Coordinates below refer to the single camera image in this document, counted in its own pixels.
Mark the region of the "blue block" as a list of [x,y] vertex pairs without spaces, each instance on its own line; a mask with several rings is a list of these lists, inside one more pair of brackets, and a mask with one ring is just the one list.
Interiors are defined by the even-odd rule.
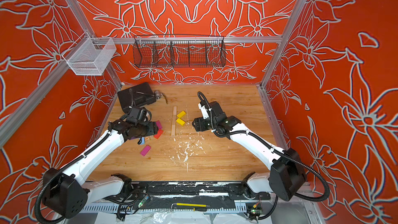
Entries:
[[137,142],[139,145],[144,145],[145,144],[145,138],[142,137],[140,140]]

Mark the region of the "red block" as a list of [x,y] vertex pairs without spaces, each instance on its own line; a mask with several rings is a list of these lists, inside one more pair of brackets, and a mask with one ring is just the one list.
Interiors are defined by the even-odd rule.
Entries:
[[163,130],[162,129],[160,129],[160,130],[158,130],[158,132],[157,132],[157,134],[155,134],[153,137],[155,138],[155,139],[159,139],[160,138],[160,136],[163,134]]

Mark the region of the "yellow block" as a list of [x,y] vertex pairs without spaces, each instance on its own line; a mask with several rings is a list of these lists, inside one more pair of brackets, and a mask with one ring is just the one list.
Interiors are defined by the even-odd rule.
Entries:
[[187,113],[185,111],[181,111],[179,114],[177,114],[177,118],[182,119]]
[[181,126],[184,126],[184,125],[186,124],[186,122],[185,122],[184,120],[180,119],[180,118],[178,118],[178,119],[176,120],[176,122],[177,122],[179,125],[181,125]]

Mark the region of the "natural wooden block angled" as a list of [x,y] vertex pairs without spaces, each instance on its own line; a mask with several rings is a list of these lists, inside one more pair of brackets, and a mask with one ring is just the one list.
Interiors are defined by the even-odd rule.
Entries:
[[175,135],[176,135],[176,126],[172,125],[171,136],[175,136]]

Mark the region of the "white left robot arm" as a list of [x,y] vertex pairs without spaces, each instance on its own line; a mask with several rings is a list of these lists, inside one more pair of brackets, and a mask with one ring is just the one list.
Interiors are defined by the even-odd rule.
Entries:
[[74,160],[56,169],[50,168],[42,178],[42,189],[34,205],[34,214],[41,224],[57,224],[75,217],[88,204],[110,197],[126,205],[133,194],[132,180],[123,174],[87,182],[92,172],[118,147],[128,140],[158,133],[152,113],[133,106],[121,118],[109,122],[108,129]]

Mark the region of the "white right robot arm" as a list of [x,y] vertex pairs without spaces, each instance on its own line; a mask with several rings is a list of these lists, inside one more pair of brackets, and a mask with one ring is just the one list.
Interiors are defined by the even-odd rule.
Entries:
[[300,157],[295,151],[275,146],[252,132],[234,116],[227,116],[219,103],[201,101],[198,108],[202,117],[194,119],[192,125],[197,132],[212,131],[216,136],[227,138],[251,152],[269,170],[254,173],[246,179],[246,187],[252,193],[274,193],[284,201],[290,201],[306,182],[304,168],[279,155],[284,154],[296,161]]

